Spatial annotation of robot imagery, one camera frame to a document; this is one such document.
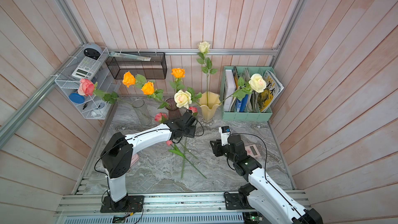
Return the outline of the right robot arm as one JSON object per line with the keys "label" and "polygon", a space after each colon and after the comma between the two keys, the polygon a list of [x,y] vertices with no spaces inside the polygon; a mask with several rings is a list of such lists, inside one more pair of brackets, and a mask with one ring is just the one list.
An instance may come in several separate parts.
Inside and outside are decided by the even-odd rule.
{"label": "right robot arm", "polygon": [[267,174],[265,167],[247,154],[240,135],[223,140],[210,141],[216,157],[225,156],[232,161],[235,172],[247,184],[238,191],[240,205],[251,207],[272,224],[322,224],[321,215],[315,209],[307,209],[289,196]]}

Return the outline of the pink rose bud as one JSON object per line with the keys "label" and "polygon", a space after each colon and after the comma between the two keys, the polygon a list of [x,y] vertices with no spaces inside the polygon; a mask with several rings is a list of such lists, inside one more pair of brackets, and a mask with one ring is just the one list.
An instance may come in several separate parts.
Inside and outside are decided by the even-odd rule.
{"label": "pink rose bud", "polygon": [[187,140],[184,140],[183,143],[181,143],[181,142],[177,143],[177,142],[173,142],[173,141],[169,140],[166,142],[166,144],[168,146],[170,146],[169,152],[181,157],[181,159],[182,159],[181,179],[184,178],[184,172],[187,167],[187,164],[191,165],[202,177],[207,179],[207,177],[196,167],[196,165],[188,159],[187,155],[190,155],[191,157],[193,157],[194,159],[197,159],[197,160],[198,160],[198,157],[196,155],[194,155],[188,149]]}

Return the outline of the cream rose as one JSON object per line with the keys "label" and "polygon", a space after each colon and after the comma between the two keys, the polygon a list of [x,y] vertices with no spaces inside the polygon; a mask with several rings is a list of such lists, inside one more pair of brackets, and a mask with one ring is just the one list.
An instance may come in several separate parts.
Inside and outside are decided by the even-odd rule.
{"label": "cream rose", "polygon": [[174,101],[178,108],[186,108],[187,110],[193,104],[199,104],[199,99],[202,97],[202,93],[196,93],[191,87],[188,87],[186,91],[179,90],[174,95]]}
{"label": "cream rose", "polygon": [[210,75],[216,74],[218,69],[213,68],[212,60],[207,56],[210,52],[210,43],[207,41],[200,42],[198,44],[199,52],[197,55],[198,64],[201,65],[201,70],[206,76],[206,105],[209,106],[209,83],[210,83]]}
{"label": "cream rose", "polygon": [[246,95],[251,94],[253,91],[262,93],[266,86],[266,81],[260,74],[253,74],[248,81],[245,81],[244,77],[240,77],[238,79],[238,89],[234,93],[228,95],[221,103],[223,104],[226,99],[231,97],[235,97],[241,101]]}

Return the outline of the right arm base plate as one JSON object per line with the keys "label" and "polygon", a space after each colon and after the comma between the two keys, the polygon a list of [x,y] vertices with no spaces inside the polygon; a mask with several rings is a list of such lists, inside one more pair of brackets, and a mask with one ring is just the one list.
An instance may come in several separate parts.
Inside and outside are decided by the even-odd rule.
{"label": "right arm base plate", "polygon": [[233,194],[225,192],[223,197],[227,210],[252,209],[247,201],[247,197],[241,193]]}

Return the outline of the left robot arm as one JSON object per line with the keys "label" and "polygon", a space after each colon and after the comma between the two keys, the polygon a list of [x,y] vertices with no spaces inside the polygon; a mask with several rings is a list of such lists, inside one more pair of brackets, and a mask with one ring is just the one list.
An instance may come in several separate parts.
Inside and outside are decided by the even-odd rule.
{"label": "left robot arm", "polygon": [[157,143],[194,138],[197,122],[192,111],[187,110],[178,119],[167,120],[146,131],[128,135],[115,133],[99,158],[105,169],[110,202],[121,204],[127,201],[125,175],[135,154]]}

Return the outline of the orange rose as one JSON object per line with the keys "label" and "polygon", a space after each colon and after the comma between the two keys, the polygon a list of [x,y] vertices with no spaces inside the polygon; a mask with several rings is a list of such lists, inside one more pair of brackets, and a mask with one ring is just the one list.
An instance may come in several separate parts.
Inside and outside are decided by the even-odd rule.
{"label": "orange rose", "polygon": [[186,87],[183,84],[183,79],[185,78],[185,70],[183,68],[173,68],[171,75],[173,76],[170,82],[171,87],[174,89],[174,94],[179,90],[184,90]]}
{"label": "orange rose", "polygon": [[148,80],[145,76],[137,74],[136,76],[134,76],[131,72],[126,72],[123,76],[123,81],[122,83],[126,86],[126,87],[130,87],[130,86],[134,86],[138,89],[141,90],[142,86],[147,83],[147,82],[152,82],[150,80]]}
{"label": "orange rose", "polygon": [[142,86],[141,90],[148,99],[152,99],[159,103],[158,109],[166,108],[169,110],[171,108],[170,104],[163,99],[163,90],[156,89],[153,82],[145,83]]}

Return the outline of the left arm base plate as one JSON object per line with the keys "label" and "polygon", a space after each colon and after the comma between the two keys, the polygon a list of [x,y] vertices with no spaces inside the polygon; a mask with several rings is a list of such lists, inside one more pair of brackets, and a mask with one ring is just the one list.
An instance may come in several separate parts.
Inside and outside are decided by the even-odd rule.
{"label": "left arm base plate", "polygon": [[144,196],[125,196],[115,202],[110,196],[104,197],[101,213],[141,212],[143,210]]}

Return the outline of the pink rose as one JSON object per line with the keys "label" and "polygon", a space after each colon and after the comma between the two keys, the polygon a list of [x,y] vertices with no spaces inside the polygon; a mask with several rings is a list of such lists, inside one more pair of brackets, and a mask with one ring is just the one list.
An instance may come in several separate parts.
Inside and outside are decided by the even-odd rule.
{"label": "pink rose", "polygon": [[[192,114],[193,117],[196,117],[198,115],[198,109],[196,107],[193,107],[193,106],[189,107],[189,110],[192,111],[191,114]],[[184,158],[182,159],[181,179],[184,178],[185,169],[186,169],[187,164],[188,164],[188,162],[186,160],[187,153],[189,152],[188,148],[187,148],[187,143],[188,143],[188,138],[185,138],[184,139],[184,143],[182,144],[182,146],[183,146],[183,152],[182,153],[184,155]]]}
{"label": "pink rose", "polygon": [[117,102],[124,102],[132,106],[132,103],[123,100],[116,92],[108,93],[103,90],[97,89],[97,83],[93,83],[88,79],[81,79],[80,85],[77,90],[83,96],[97,96],[101,100],[109,104],[116,104]]}
{"label": "pink rose", "polygon": [[155,116],[155,118],[154,118],[154,120],[155,120],[156,122],[158,122],[158,123],[165,123],[166,121],[168,121],[168,119],[169,119],[169,117],[168,117],[168,115],[165,114],[165,113],[158,113],[158,114]]}

